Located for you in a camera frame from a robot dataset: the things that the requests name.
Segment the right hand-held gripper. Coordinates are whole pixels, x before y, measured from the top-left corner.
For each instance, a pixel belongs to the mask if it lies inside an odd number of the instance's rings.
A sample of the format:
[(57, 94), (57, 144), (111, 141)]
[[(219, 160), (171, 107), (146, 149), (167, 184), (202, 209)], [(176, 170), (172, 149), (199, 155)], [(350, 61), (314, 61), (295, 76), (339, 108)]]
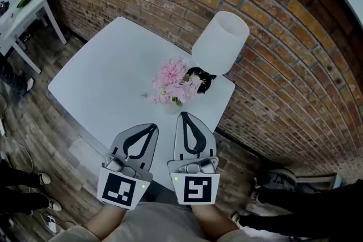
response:
[(215, 204), (220, 181), (215, 154), (216, 140), (209, 128), (194, 115), (181, 112), (174, 142), (174, 160), (178, 161), (167, 164), (179, 204)]

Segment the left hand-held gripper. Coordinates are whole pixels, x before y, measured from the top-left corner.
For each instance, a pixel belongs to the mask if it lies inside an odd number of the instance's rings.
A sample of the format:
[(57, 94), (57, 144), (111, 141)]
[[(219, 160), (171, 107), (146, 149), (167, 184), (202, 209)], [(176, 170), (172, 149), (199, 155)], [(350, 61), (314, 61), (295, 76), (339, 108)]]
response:
[[(99, 173), (97, 199), (133, 210), (153, 180), (150, 171), (158, 141), (156, 124), (140, 124), (119, 133)], [(139, 152), (132, 147), (145, 139)]]

